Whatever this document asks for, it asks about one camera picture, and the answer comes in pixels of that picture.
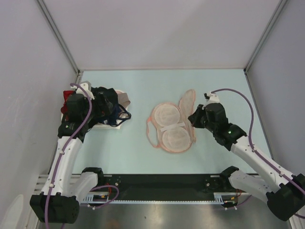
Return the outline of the white plastic basket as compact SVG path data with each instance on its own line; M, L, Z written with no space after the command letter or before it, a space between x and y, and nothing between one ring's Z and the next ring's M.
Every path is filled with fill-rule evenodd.
M93 98L89 102L82 93L73 90L63 92L64 104L61 108L62 129L74 132L84 122L81 131L89 131L94 126L118 128L131 118L126 106L130 104L126 93L113 88L92 88Z

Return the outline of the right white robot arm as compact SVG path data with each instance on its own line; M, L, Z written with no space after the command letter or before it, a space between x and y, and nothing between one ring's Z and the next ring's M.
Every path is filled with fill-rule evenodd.
M260 177L244 174L230 167L230 175L220 179L224 191L234 188L246 191L267 204L280 220L287 221L305 205L305 176L295 175L250 144L249 136L239 126L229 123L225 109L220 103L198 105L188 117L195 128L207 129L216 142L245 161Z

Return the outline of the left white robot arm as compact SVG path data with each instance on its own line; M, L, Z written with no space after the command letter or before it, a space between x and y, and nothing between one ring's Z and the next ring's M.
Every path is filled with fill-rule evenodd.
M85 135L96 124L109 124L117 116L117 92L110 88L93 88L86 93L64 91L57 151L49 176L30 206L40 222L73 224L80 204L87 194L107 187L100 167L86 167L74 184L70 184L74 163Z

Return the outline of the black bra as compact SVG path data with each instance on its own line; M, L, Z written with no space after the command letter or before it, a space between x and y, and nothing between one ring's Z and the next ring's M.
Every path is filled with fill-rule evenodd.
M113 107L118 104L118 95L116 93L116 91L113 88L105 88L105 87L93 87L91 89L93 95L95 96L96 93L103 93L108 100L112 103Z

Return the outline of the aluminium frame rail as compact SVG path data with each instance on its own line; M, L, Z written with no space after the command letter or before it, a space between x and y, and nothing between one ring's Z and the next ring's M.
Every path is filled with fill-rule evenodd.
M74 183L80 178L80 176L81 176L80 174L72 174L70 178L69 188L71 188L74 185ZM41 190L44 187L47 179L48 179L48 175L39 175L33 192L34 195L39 195L41 193Z

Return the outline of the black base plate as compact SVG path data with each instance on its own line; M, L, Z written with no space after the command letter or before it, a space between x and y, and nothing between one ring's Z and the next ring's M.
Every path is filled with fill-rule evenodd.
M93 193L110 191L117 201L208 201L215 193L238 196L241 191L233 188L220 174L112 174L104 176L103 187Z

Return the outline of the red garment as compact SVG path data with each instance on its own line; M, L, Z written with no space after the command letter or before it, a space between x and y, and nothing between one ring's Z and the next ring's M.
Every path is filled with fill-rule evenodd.
M64 115L66 112L67 112L67 105L66 105L66 102L67 102L67 99L70 95L72 95L74 93L74 91L72 90L67 90L67 91L63 91L63 98L64 98L64 103L63 103L63 106L61 108L61 113Z

